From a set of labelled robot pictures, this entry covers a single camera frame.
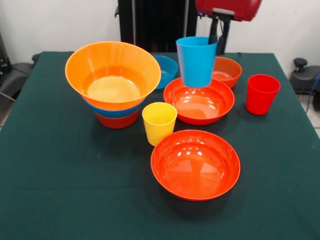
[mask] floor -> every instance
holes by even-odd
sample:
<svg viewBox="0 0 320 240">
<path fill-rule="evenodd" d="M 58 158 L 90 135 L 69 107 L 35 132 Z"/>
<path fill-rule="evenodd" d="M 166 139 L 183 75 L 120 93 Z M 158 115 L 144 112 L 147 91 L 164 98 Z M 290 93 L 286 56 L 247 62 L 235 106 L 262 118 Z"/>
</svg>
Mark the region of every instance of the floor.
<svg viewBox="0 0 320 240">
<path fill-rule="evenodd" d="M 299 97 L 300 103 L 303 107 L 304 110 L 307 109 L 307 105 L 308 105 L 308 98 L 309 96 L 307 95 L 302 95 Z M 310 107 L 309 110 L 307 112 L 307 116 L 312 124 L 312 126 L 314 127 L 314 130 L 316 131 L 316 133 L 318 134 L 319 138 L 320 138 L 320 112 L 316 112 L 312 106 L 312 101 L 313 98 L 311 97 L 311 101 L 310 101 Z"/>
</svg>

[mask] white wall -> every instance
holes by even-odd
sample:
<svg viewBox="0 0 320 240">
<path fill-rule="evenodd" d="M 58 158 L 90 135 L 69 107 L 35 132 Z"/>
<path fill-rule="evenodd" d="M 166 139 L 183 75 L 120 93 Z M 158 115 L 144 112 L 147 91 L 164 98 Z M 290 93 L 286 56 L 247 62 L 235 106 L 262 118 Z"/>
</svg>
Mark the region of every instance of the white wall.
<svg viewBox="0 0 320 240">
<path fill-rule="evenodd" d="M 13 63 L 41 51 L 120 40 L 117 0 L 0 0 L 0 32 Z M 198 21 L 208 36 L 210 19 Z M 263 0 L 252 22 L 232 22 L 227 52 L 275 53 L 285 73 L 301 56 L 320 65 L 320 0 Z"/>
<path fill-rule="evenodd" d="M 118 0 L 0 0 L 0 32 L 11 62 L 42 51 L 120 41 Z"/>
<path fill-rule="evenodd" d="M 198 20 L 197 35 L 208 36 L 211 20 Z M 320 65 L 320 0 L 263 0 L 251 22 L 231 23 L 227 52 L 275 53 L 288 76 L 293 59 Z"/>
</svg>

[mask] bowl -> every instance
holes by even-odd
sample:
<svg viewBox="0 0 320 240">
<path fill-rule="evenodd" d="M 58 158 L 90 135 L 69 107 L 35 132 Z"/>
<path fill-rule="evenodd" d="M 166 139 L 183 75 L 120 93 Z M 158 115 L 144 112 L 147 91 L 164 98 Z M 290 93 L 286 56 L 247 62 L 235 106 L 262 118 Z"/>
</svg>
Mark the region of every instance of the bowl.
<svg viewBox="0 0 320 240">
<path fill-rule="evenodd" d="M 221 81 L 212 80 L 203 88 L 183 85 L 181 77 L 166 86 L 164 101 L 173 105 L 178 119 L 192 125 L 207 125 L 225 116 L 235 104 L 235 95 Z"/>
<path fill-rule="evenodd" d="M 242 67 L 235 60 L 223 56 L 215 58 L 212 79 L 221 81 L 229 88 L 233 88 L 241 73 Z"/>
<path fill-rule="evenodd" d="M 138 108 L 134 113 L 124 116 L 124 117 L 105 117 L 95 112 L 99 122 L 110 129 L 123 129 L 132 125 L 138 118 L 140 108 Z"/>
<path fill-rule="evenodd" d="M 175 79 L 178 71 L 178 64 L 175 60 L 167 56 L 154 55 L 154 58 L 161 68 L 161 80 L 156 89 L 164 89 Z"/>
<path fill-rule="evenodd" d="M 71 87 L 96 108 L 119 111 L 141 103 L 158 86 L 161 69 L 142 48 L 120 41 L 91 43 L 65 65 Z"/>
<path fill-rule="evenodd" d="M 240 175 L 240 160 L 221 137 L 200 130 L 177 131 L 158 143 L 151 155 L 156 180 L 184 200 L 200 202 L 228 192 Z"/>
<path fill-rule="evenodd" d="M 126 117 L 130 114 L 133 114 L 138 108 L 141 107 L 142 102 L 140 102 L 138 105 L 131 107 L 131 108 L 127 108 L 124 110 L 118 110 L 118 111 L 111 111 L 111 110 L 104 110 L 102 108 L 98 108 L 95 107 L 93 105 L 91 105 L 89 102 L 87 102 L 87 100 L 84 99 L 84 101 L 90 106 L 90 108 L 97 114 L 99 114 L 102 117 L 106 117 L 106 118 L 123 118 Z"/>
</svg>

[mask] blue bowl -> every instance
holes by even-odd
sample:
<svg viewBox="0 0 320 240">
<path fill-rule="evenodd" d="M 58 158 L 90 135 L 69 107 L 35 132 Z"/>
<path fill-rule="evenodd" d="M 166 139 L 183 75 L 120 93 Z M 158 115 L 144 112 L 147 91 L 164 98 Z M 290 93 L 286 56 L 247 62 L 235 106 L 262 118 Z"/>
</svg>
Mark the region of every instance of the blue bowl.
<svg viewBox="0 0 320 240">
<path fill-rule="evenodd" d="M 84 101 L 90 106 L 90 108 L 96 112 L 97 114 L 106 117 L 106 118 L 123 118 L 123 117 L 127 117 L 130 114 L 133 114 L 138 108 L 140 108 L 141 104 L 144 102 L 144 100 L 142 102 L 140 102 L 138 105 L 131 107 L 131 108 L 127 108 L 124 110 L 119 110 L 119 111 L 110 111 L 110 110 L 104 110 L 98 107 L 95 107 L 93 105 L 91 105 L 90 103 L 88 103 L 85 99 Z"/>
<path fill-rule="evenodd" d="M 178 71 L 178 64 L 175 60 L 167 56 L 155 55 L 154 58 L 161 68 L 161 80 L 156 89 L 164 89 L 175 79 Z"/>
</svg>

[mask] red cup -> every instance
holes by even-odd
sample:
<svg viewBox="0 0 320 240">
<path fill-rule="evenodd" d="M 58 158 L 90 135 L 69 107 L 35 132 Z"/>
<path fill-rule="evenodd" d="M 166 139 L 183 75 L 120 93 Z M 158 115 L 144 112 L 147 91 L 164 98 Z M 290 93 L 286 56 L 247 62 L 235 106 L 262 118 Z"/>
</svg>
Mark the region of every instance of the red cup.
<svg viewBox="0 0 320 240">
<path fill-rule="evenodd" d="M 254 115 L 268 112 L 278 91 L 280 82 L 272 76 L 257 74 L 249 78 L 246 109 Z"/>
</svg>

